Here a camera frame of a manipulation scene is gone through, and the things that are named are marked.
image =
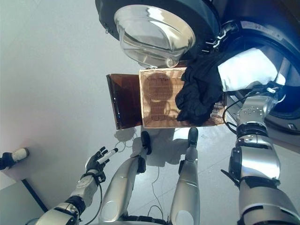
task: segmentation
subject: washing machine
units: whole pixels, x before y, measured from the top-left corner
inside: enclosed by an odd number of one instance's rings
[[[275,143],[299,151],[300,1],[96,0],[96,7],[106,33],[144,67],[175,67],[215,51],[275,49],[289,62],[286,97],[266,123]],[[228,104],[245,94],[228,93]],[[234,119],[241,105],[228,111]]]

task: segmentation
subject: white cloth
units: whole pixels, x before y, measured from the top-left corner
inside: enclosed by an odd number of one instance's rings
[[[269,58],[257,48],[241,52],[218,66],[223,91],[251,88],[257,82],[274,81],[278,71]]]

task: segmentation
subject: black cable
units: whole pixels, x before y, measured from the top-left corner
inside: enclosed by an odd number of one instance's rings
[[[157,177],[156,177],[155,181],[153,181],[153,182],[151,183],[151,186],[152,186],[152,192],[153,192],[153,194],[154,194],[156,200],[158,201],[158,204],[159,204],[160,209],[161,209],[161,212],[162,212],[162,211],[163,211],[163,207],[161,207],[160,201],[159,201],[158,197],[156,196],[156,194],[155,194],[155,192],[154,192],[154,187],[153,187],[153,184],[158,180],[158,178],[159,178],[159,166],[158,166],[158,174],[157,174]]]
[[[242,100],[244,100],[244,99],[246,99],[246,98],[248,98],[248,96],[245,96],[245,97],[239,99],[238,101],[232,103],[230,106],[228,106],[228,107],[224,110],[223,115],[222,115],[222,119],[223,119],[224,124],[225,124],[225,125],[228,127],[228,129],[229,129],[231,132],[233,132],[235,135],[236,135],[236,130],[232,129],[232,128],[230,127],[230,125],[233,126],[233,127],[236,127],[236,125],[233,124],[233,123],[231,123],[231,122],[226,122],[226,121],[225,121],[225,115],[226,115],[227,110],[228,110],[230,107],[232,107],[233,105],[237,104],[238,102],[240,102],[240,101],[242,101]]]
[[[232,129],[232,128],[230,127],[230,125],[233,126],[233,127],[235,127],[235,128],[236,128],[236,125],[233,124],[233,123],[231,123],[231,122],[226,122],[226,121],[225,121],[225,114],[226,114],[227,110],[228,110],[230,107],[232,107],[233,105],[237,104],[238,102],[240,102],[240,101],[242,101],[242,100],[244,100],[244,99],[246,99],[246,98],[248,98],[248,97],[255,96],[255,95],[261,95],[261,94],[264,94],[264,93],[268,93],[268,92],[263,92],[263,93],[259,93],[259,94],[254,94],[254,93],[256,93],[256,92],[257,92],[256,90],[253,90],[253,91],[249,92],[249,93],[246,94],[243,98],[237,100],[236,102],[234,102],[234,103],[232,103],[230,106],[228,106],[228,107],[224,110],[224,112],[223,112],[222,119],[223,119],[224,124],[225,124],[225,125],[228,127],[228,129],[229,129],[231,132],[233,132],[235,135],[236,135],[236,130]]]
[[[98,214],[99,214],[99,212],[100,212],[100,208],[101,208],[101,205],[102,205],[102,187],[101,187],[101,184],[99,184],[99,186],[100,186],[100,196],[101,196],[101,198],[100,198],[101,200],[100,200],[99,209],[98,209],[96,215],[94,216],[94,218],[93,218],[91,221],[89,221],[88,223],[86,223],[85,225],[88,225],[88,224],[90,224],[91,222],[93,222],[93,221],[97,218],[97,216],[98,216]]]
[[[153,207],[157,207],[157,208],[159,209],[159,211],[160,211],[160,213],[161,213],[161,217],[162,217],[162,219],[164,219],[164,214],[163,214],[162,210],[161,210],[157,205],[152,205],[152,206],[150,207],[147,216],[149,216],[150,211],[151,211],[151,209],[152,209]]]

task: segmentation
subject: black appliance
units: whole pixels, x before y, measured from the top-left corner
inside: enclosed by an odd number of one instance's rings
[[[300,146],[300,1],[96,0],[101,24],[106,32],[116,39],[120,38],[118,33],[120,28],[116,26],[114,16],[117,14],[116,12],[119,12],[119,9],[131,5],[161,9],[161,11],[156,12],[157,20],[160,19],[160,15],[167,11],[171,14],[166,15],[166,18],[170,15],[176,15],[186,22],[194,35],[187,37],[189,44],[192,43],[192,45],[189,45],[188,50],[181,56],[181,60],[193,59],[199,54],[209,54],[213,51],[244,51],[262,45],[269,45],[283,54],[291,63],[285,86],[287,95],[284,101],[278,104],[266,118],[266,123],[269,127],[270,137],[275,140],[275,143],[292,150],[298,149],[297,147]],[[140,16],[136,12],[132,14],[136,18]],[[163,25],[171,23],[164,18],[158,22]],[[157,59],[159,54],[154,54],[154,52],[157,53],[161,50],[162,55],[164,54],[165,49],[158,45],[155,46],[152,41],[149,42],[152,33],[151,28],[148,30],[148,37],[143,34],[133,38],[130,33],[126,33],[126,31],[124,33],[120,42],[129,43],[137,48],[139,46],[151,48],[151,51],[144,51],[144,55],[149,53]],[[166,35],[167,32],[163,34],[163,37],[168,39]],[[143,60],[140,58],[141,53],[138,54],[138,57],[131,58],[143,64]],[[169,58],[166,56],[163,60],[159,60],[160,62],[168,61]],[[241,99],[245,94],[246,91],[231,92],[228,97],[228,104]],[[229,110],[233,118],[240,106],[241,104],[237,104]]]

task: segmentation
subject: robotic hand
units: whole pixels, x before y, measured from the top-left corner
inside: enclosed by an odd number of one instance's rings
[[[229,172],[240,189],[238,225],[300,225],[300,216],[280,184],[280,162],[268,137],[265,117],[277,104],[280,88],[261,90],[247,97],[237,114],[237,141]]]
[[[86,207],[92,203],[94,193],[106,177],[103,168],[109,162],[109,157],[118,151],[117,148],[108,152],[102,147],[89,158],[85,165],[86,173],[82,175],[71,196],[63,203],[47,211],[36,225],[77,225]]]

